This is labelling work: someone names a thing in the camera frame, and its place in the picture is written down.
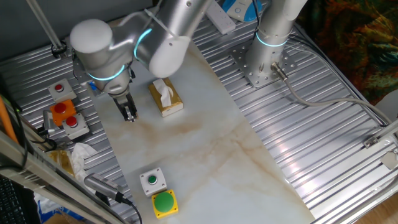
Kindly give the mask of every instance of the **aluminum slat floor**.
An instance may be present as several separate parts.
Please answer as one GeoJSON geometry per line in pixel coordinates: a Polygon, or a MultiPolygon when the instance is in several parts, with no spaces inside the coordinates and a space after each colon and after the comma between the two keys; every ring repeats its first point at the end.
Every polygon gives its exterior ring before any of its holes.
{"type": "MultiPolygon", "coordinates": [[[[396,170],[389,170],[379,162],[381,156],[393,150],[395,145],[386,145],[378,151],[370,151],[363,146],[363,141],[381,128],[359,105],[337,103],[306,107],[295,102],[281,81],[253,88],[229,53],[237,45],[248,44],[256,25],[253,22],[235,23],[236,30],[229,35],[221,35],[204,18],[193,41],[274,157],[287,181],[317,219],[315,223],[333,223],[397,174],[396,170]]],[[[288,44],[300,47],[295,40],[288,44]]],[[[290,82],[306,100],[323,101],[358,95],[341,75],[330,70],[317,56],[298,50],[288,53],[298,66],[296,72],[288,74],[290,82]]],[[[1,62],[0,73],[22,106],[22,115],[36,128],[43,123],[42,111],[54,105],[47,87],[66,78],[80,99],[76,110],[84,115],[92,132],[84,143],[98,151],[85,160],[87,173],[96,172],[122,185],[124,193],[132,200],[93,104],[73,76],[70,57],[55,59],[47,46],[1,62]]],[[[63,130],[58,129],[51,138],[66,141],[68,149],[73,149],[74,144],[66,138],[63,130]]],[[[126,221],[133,217],[136,220],[130,207],[113,200],[111,205],[126,221]]]]}

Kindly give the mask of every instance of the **white control box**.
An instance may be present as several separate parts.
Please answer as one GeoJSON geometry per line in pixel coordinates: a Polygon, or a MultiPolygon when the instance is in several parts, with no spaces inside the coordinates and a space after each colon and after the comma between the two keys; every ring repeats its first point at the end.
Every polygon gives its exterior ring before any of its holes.
{"type": "Polygon", "coordinates": [[[77,97],[66,78],[50,85],[49,92],[56,103],[72,100],[77,97]]]}
{"type": "Polygon", "coordinates": [[[62,126],[70,140],[90,132],[85,118],[80,113],[63,120],[62,126]]]}
{"type": "Polygon", "coordinates": [[[213,0],[207,9],[206,15],[223,35],[235,30],[236,24],[215,0],[213,0]]]}
{"type": "Polygon", "coordinates": [[[166,180],[158,167],[139,176],[142,189],[147,197],[167,190],[166,180]]]}

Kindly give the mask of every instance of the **gray robot arm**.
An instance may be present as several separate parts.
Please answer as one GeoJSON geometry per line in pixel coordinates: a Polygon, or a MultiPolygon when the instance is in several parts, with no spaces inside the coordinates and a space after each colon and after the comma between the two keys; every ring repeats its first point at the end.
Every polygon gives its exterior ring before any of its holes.
{"type": "Polygon", "coordinates": [[[112,29],[103,21],[90,19],[72,29],[70,42],[95,85],[114,99],[126,121],[135,121],[137,110],[129,93],[127,64],[135,57],[157,77],[173,74],[210,3],[162,1],[155,16],[167,30],[146,12],[135,12],[112,29]]]}
{"type": "MultiPolygon", "coordinates": [[[[212,0],[163,0],[151,18],[146,12],[127,16],[119,26],[90,19],[77,24],[70,42],[85,72],[95,85],[114,99],[126,121],[135,121],[137,110],[129,92],[128,63],[138,59],[159,78],[178,70],[192,35],[212,0]]],[[[307,0],[274,0],[264,12],[248,51],[250,66],[268,75],[279,63],[284,43],[307,0]]]]}

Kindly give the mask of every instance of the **marble surface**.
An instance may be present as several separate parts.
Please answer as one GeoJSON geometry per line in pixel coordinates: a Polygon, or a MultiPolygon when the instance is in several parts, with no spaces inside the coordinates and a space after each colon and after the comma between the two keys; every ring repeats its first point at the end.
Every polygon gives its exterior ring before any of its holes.
{"type": "Polygon", "coordinates": [[[138,62],[133,70],[136,122],[125,122],[108,95],[92,99],[144,223],[314,221],[194,44],[170,77],[184,109],[166,118],[147,88],[155,77],[138,62]],[[156,167],[179,207],[162,220],[139,180],[156,167]]]}

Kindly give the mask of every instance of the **red button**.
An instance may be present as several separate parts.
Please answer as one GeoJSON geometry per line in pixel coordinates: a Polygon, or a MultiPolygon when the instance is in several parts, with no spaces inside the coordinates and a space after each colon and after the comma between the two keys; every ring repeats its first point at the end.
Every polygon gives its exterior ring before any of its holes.
{"type": "Polygon", "coordinates": [[[61,84],[56,85],[55,86],[55,91],[62,92],[63,91],[63,86],[61,84]]]}
{"type": "Polygon", "coordinates": [[[69,125],[69,126],[71,126],[72,128],[74,128],[74,127],[77,126],[77,119],[76,119],[74,116],[69,117],[69,118],[67,118],[66,123],[67,123],[67,125],[69,125]]]}
{"type": "Polygon", "coordinates": [[[54,110],[57,113],[64,113],[67,110],[67,106],[63,103],[58,103],[54,106],[54,110]]]}

